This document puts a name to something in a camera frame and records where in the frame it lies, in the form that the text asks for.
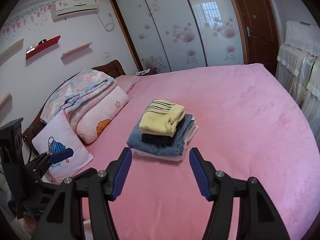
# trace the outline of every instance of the door handle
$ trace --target door handle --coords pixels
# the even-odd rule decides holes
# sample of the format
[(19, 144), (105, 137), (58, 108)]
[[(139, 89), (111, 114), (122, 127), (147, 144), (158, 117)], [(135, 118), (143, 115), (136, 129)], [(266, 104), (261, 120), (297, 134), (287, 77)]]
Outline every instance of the door handle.
[(252, 32), (252, 33), (253, 33), (253, 31), (250, 31), (250, 28), (249, 28), (249, 27), (247, 27), (247, 34), (248, 34), (248, 37), (250, 37), (250, 32)]

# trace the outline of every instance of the white wall shelf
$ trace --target white wall shelf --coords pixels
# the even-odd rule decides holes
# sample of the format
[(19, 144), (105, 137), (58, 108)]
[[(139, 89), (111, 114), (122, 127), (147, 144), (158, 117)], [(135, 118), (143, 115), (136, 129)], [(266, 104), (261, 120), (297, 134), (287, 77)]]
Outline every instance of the white wall shelf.
[(23, 38), (18, 40), (16, 43), (12, 44), (9, 48), (5, 49), (4, 51), (0, 51), (0, 60), (8, 56), (11, 52), (19, 48), (20, 46), (23, 46)]
[(68, 56), (70, 56), (70, 55), (72, 55), (72, 54), (74, 54), (74, 53), (76, 53), (78, 51), (81, 51), (82, 49), (85, 49), (85, 48), (89, 47), (91, 44), (92, 44), (92, 42), (88, 42), (86, 44), (82, 44), (82, 45), (80, 45), (78, 47), (70, 49), (70, 50), (68, 50), (68, 51), (66, 51), (66, 52), (64, 52), (62, 54), (61, 59), (64, 59), (64, 58), (66, 58), (66, 57), (68, 57)]
[(4, 107), (6, 103), (8, 103), (12, 99), (10, 93), (8, 93), (1, 101), (0, 101), (0, 110)]

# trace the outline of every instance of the wall shelf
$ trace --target wall shelf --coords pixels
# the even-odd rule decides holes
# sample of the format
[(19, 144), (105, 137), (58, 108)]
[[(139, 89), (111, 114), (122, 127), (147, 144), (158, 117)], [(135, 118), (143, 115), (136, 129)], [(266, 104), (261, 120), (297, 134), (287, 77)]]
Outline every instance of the wall shelf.
[(9, 48), (5, 49), (3, 52), (0, 51), (0, 60), (8, 56), (11, 52), (19, 48), (20, 46), (23, 46), (23, 38), (21, 38), (20, 40), (12, 44)]
[(38, 52), (58, 43), (58, 41), (60, 40), (61, 36), (57, 36), (57, 37), (54, 37), (50, 40), (47, 40), (46, 42), (44, 43), (41, 43), (40, 45), (38, 46), (35, 46), (34, 47), (34, 50), (30, 51), (29, 53), (26, 53), (26, 60), (31, 58), (32, 56), (34, 56), (35, 54), (37, 54)]
[(74, 53), (76, 53), (76, 52), (78, 52), (78, 51), (80, 51), (82, 49), (85, 49), (85, 48), (89, 47), (91, 44), (92, 44), (92, 42), (88, 42), (86, 44), (82, 44), (82, 45), (80, 45), (78, 47), (70, 49), (70, 50), (68, 50), (68, 51), (66, 51), (66, 52), (64, 52), (62, 54), (61, 59), (66, 58), (66, 57), (68, 57), (68, 56), (70, 56), (70, 55), (72, 55), (72, 54), (74, 54)]
[(1, 101), (0, 101), (0, 110), (4, 107), (6, 103), (8, 103), (12, 99), (10, 93), (8, 93)]

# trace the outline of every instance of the red wall shelf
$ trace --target red wall shelf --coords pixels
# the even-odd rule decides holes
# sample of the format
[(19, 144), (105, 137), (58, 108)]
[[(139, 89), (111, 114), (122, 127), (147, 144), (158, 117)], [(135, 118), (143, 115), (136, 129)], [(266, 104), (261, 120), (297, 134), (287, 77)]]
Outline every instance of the red wall shelf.
[(54, 37), (50, 40), (45, 41), (44, 43), (41, 43), (38, 46), (35, 46), (34, 50), (30, 51), (29, 53), (26, 53), (26, 60), (37, 54), (38, 52), (58, 43), (60, 40), (61, 36)]

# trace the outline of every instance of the blue denim jeans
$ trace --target blue denim jeans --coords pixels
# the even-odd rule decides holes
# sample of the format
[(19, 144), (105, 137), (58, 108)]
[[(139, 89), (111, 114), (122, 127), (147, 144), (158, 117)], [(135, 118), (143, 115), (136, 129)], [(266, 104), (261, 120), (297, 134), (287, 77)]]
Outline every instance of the blue denim jeans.
[(140, 119), (133, 128), (128, 138), (127, 145), (129, 146), (129, 148), (134, 148), (139, 151), (158, 156), (182, 155), (184, 146), (183, 137), (191, 129), (195, 122), (191, 119), (191, 114), (185, 114), (183, 119), (178, 123), (177, 131), (173, 136), (173, 143), (171, 146), (156, 146), (154, 144), (143, 142), (141, 139), (142, 133), (139, 130), (139, 123), (141, 121)]

